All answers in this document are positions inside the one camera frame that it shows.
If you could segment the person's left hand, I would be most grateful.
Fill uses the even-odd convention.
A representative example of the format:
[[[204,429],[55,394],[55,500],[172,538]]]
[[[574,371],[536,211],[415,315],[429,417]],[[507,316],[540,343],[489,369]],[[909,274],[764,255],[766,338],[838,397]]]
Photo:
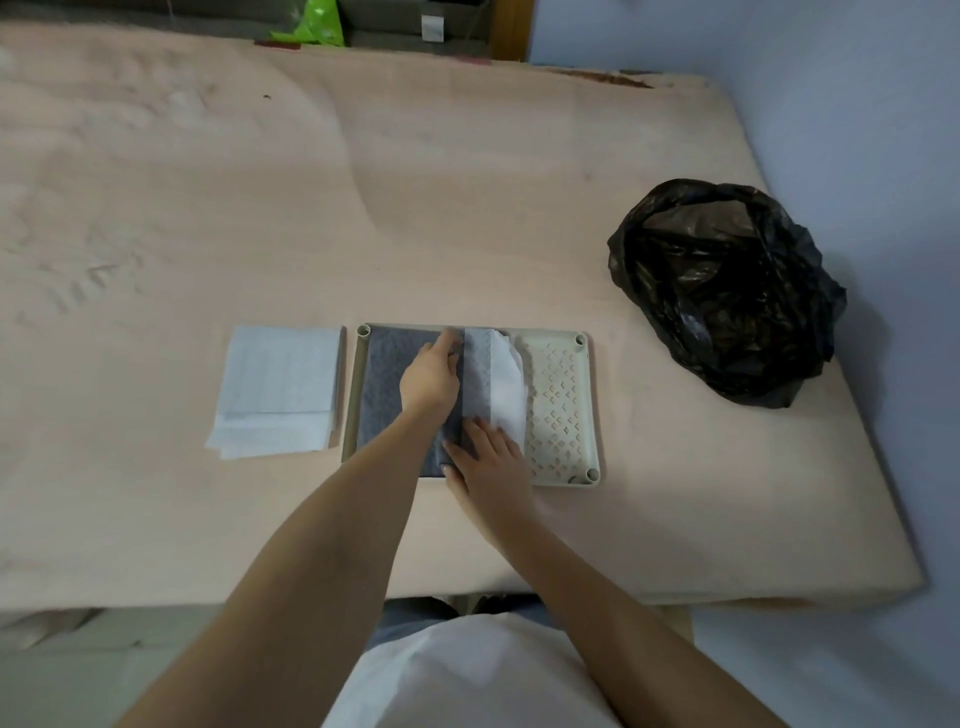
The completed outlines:
[[[403,413],[428,416],[441,423],[450,416],[456,404],[460,378],[458,370],[456,373],[440,373],[430,369],[429,348],[433,342],[424,343],[416,352],[402,374],[399,392]]]

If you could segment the person's right hand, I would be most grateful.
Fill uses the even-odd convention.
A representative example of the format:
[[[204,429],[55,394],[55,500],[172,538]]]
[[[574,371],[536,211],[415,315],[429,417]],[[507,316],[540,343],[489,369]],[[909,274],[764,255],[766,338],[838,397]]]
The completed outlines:
[[[467,515],[490,534],[538,519],[529,469],[520,447],[483,418],[463,418],[467,444],[443,442],[446,454],[466,485],[455,495]]]

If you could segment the white filter sheet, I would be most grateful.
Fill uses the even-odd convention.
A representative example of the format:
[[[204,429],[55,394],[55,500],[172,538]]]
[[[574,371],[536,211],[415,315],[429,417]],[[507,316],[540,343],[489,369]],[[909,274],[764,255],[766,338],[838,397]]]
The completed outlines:
[[[524,451],[528,388],[511,339],[492,328],[465,328],[461,361],[462,416],[484,419]]]

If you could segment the dark gray felt sheet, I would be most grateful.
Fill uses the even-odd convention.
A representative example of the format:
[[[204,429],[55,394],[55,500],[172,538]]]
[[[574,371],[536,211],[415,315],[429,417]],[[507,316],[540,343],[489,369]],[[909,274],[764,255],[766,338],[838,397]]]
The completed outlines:
[[[384,431],[402,411],[401,381],[407,368],[423,346],[434,344],[441,329],[386,323],[364,323],[357,328],[357,350],[354,367],[356,394],[348,432],[355,450],[360,450]],[[435,434],[420,469],[422,479],[442,479],[444,467],[453,464],[444,442],[462,442],[462,422],[467,414],[467,398],[474,383],[468,373],[469,346],[463,329],[456,375],[459,392],[456,402],[442,427]]]

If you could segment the person's left forearm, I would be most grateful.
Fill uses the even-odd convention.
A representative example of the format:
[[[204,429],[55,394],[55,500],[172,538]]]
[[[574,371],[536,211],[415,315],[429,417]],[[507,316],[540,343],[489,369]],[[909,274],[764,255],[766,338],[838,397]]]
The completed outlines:
[[[282,523],[115,728],[320,728],[378,623],[421,467],[449,413],[405,404]]]

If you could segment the person's right forearm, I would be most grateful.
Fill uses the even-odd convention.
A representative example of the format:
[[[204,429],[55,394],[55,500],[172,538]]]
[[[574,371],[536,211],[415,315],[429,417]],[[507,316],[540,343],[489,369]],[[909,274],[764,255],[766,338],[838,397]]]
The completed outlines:
[[[521,511],[461,505],[540,597],[629,728],[788,728],[718,664]]]

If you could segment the beige perforated plastic tray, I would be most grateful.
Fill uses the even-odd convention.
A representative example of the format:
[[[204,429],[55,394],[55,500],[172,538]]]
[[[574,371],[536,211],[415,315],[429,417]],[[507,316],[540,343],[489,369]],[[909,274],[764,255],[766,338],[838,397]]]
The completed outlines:
[[[410,323],[386,325],[441,328]],[[534,484],[546,487],[595,486],[601,480],[602,467],[596,442],[588,335],[580,331],[515,326],[493,330],[510,338],[523,362],[528,404],[522,454]],[[342,428],[342,462],[357,452],[354,436],[349,432],[354,409],[352,399],[356,395],[354,367],[355,363]]]

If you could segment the pile of white sheets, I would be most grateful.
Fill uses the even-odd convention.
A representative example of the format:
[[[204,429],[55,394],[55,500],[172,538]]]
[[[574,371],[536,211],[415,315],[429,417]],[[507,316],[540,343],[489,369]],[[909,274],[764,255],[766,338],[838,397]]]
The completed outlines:
[[[337,423],[341,326],[238,325],[205,447],[222,460],[326,450]]]

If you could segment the white shirt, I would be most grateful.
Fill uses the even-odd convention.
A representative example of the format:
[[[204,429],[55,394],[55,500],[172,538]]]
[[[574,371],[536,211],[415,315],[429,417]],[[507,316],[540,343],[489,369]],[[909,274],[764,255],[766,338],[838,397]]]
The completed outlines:
[[[510,613],[367,650],[321,728],[621,728],[567,634]]]

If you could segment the pink mattress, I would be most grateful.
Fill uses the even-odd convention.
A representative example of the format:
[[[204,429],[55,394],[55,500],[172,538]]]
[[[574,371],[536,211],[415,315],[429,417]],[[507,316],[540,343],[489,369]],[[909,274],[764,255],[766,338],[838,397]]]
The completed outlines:
[[[765,188],[731,101],[515,64],[0,23],[0,613],[223,601],[337,469],[206,449],[242,325],[585,333],[595,488],[536,496],[643,601],[924,583],[836,361],[791,407],[676,365],[610,279],[657,184]]]

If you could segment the black plastic bag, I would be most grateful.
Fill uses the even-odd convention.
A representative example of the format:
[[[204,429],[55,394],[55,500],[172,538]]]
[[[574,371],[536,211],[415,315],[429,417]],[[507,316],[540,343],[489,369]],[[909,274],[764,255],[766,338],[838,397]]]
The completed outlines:
[[[835,352],[847,290],[760,189],[673,178],[607,241],[612,282],[671,358],[739,406],[791,407]]]

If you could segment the dark sofa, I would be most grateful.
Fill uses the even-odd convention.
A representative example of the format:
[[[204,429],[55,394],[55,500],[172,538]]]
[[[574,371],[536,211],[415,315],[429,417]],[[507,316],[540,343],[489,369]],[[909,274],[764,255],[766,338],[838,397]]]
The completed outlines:
[[[438,56],[490,57],[493,0],[337,0],[348,47]],[[266,38],[292,31],[305,0],[160,0],[174,27],[203,21],[214,35]],[[422,40],[421,15],[443,15],[445,42]]]

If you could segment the green plastic bag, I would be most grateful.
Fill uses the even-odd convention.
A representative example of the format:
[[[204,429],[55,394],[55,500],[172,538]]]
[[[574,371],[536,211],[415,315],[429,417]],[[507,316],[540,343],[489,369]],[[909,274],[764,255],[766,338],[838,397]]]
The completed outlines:
[[[346,47],[337,0],[304,0],[294,29],[272,30],[269,41],[287,45]]]

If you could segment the wooden door frame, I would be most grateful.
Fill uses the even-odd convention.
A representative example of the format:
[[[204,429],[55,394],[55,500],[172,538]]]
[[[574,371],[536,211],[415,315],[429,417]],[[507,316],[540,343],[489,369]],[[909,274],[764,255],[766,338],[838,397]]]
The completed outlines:
[[[536,0],[492,0],[488,45],[498,62],[526,63]]]

